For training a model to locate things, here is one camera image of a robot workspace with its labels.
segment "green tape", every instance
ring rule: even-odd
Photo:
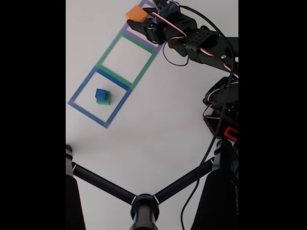
[[[120,75],[116,74],[115,72],[111,71],[110,69],[108,69],[107,67],[102,65],[103,61],[106,59],[106,57],[109,55],[109,53],[111,52],[111,50],[114,48],[114,46],[116,45],[116,43],[119,41],[119,39],[121,37],[124,37],[124,38],[128,39],[129,41],[131,41],[134,44],[142,47],[143,49],[145,49],[146,51],[148,51],[148,52],[150,52],[152,54],[151,57],[146,62],[145,66],[142,68],[141,72],[139,73],[139,75],[137,76],[137,78],[134,80],[133,83],[127,81],[126,79],[124,79]],[[114,40],[112,41],[110,46],[106,49],[106,51],[101,56],[101,58],[99,59],[99,61],[96,63],[95,66],[97,68],[101,69],[102,71],[106,72],[107,74],[111,75],[113,78],[117,79],[118,81],[122,82],[123,84],[127,85],[129,88],[134,89],[135,86],[140,81],[140,79],[142,78],[142,76],[144,75],[144,73],[146,72],[146,70],[148,69],[148,67],[150,66],[150,64],[152,63],[152,61],[154,60],[154,58],[156,57],[156,55],[157,55],[157,52],[155,52],[154,50],[148,48],[147,46],[145,46],[144,44],[140,43],[139,41],[135,40],[133,37],[123,33],[122,31],[120,31],[117,34],[117,36],[114,38]]]
[[[121,76],[119,76],[118,74],[114,73],[113,71],[109,70],[107,67],[104,66],[100,66],[99,67],[102,71],[106,72],[107,74],[111,75],[113,78],[115,78],[116,80],[119,80],[121,83],[124,83],[125,85],[127,85],[129,88],[131,88],[132,83],[130,83],[129,81],[127,81],[126,79],[122,78]]]
[[[154,60],[155,56],[157,56],[157,53],[152,54],[152,56],[150,57],[150,59],[146,62],[145,66],[143,67],[143,69],[141,70],[141,72],[139,73],[138,77],[134,80],[133,84],[130,86],[130,88],[134,89],[135,86],[139,83],[139,81],[141,80],[142,76],[144,75],[144,73],[147,71],[148,67],[150,66],[150,64],[152,63],[152,61]]]

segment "tripod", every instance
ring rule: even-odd
[[[200,177],[211,173],[201,195],[193,230],[204,224],[212,226],[208,229],[219,229],[219,224],[223,224],[222,220],[227,220],[235,228],[238,226],[238,179],[235,177],[238,144],[232,146],[230,141],[222,139],[218,142],[214,155],[199,168]],[[133,220],[130,230],[158,230],[155,223],[159,217],[159,204],[195,182],[197,174],[198,168],[195,168],[155,195],[135,195],[72,162],[72,149],[66,145],[66,229],[85,229],[78,185],[73,176],[130,204]]]

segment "purple tape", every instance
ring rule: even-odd
[[[148,5],[150,5],[151,7],[156,8],[156,6],[155,6],[152,2],[150,2],[150,1],[148,1],[148,0],[142,0],[142,1],[140,2],[139,6],[140,6],[140,7],[143,7],[144,4],[148,4]],[[139,36],[137,36],[137,35],[131,33],[130,31],[128,31],[127,28],[128,28],[128,24],[125,23],[125,25],[123,26],[123,28],[121,29],[121,31],[122,31],[123,33],[129,35],[130,37],[133,37],[135,40],[139,41],[139,42],[142,43],[143,45],[145,45],[145,46],[147,46],[148,48],[154,50],[155,52],[158,53],[158,52],[160,51],[162,45],[159,45],[159,46],[155,47],[155,46],[153,46],[149,41],[144,40],[144,39],[140,38]]]

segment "orange cube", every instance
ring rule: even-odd
[[[148,18],[148,13],[138,5],[134,6],[128,13],[126,13],[126,21],[130,19],[142,23],[146,18]]]

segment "stacked cubes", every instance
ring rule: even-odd
[[[96,99],[98,104],[111,104],[111,92],[97,89]]]

